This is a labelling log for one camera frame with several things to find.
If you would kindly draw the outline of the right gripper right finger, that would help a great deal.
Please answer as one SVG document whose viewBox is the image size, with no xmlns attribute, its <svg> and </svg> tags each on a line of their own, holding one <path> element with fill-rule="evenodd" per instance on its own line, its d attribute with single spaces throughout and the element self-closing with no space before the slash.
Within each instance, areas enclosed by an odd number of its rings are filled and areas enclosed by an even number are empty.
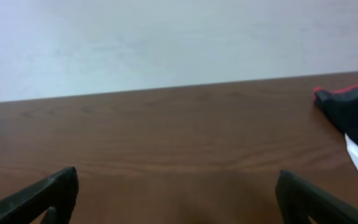
<svg viewBox="0 0 358 224">
<path fill-rule="evenodd" d="M 358 209 L 289 170 L 281 170 L 275 187 L 285 224 L 358 224 Z"/>
</svg>

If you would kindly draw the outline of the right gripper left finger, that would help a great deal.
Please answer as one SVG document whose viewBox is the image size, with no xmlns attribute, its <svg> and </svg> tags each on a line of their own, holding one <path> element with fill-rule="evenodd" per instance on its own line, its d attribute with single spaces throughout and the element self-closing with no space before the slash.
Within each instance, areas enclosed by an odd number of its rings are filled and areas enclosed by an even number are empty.
<svg viewBox="0 0 358 224">
<path fill-rule="evenodd" d="M 2 200 L 0 223 L 69 223 L 76 205 L 79 181 L 74 167 L 64 168 Z"/>
</svg>

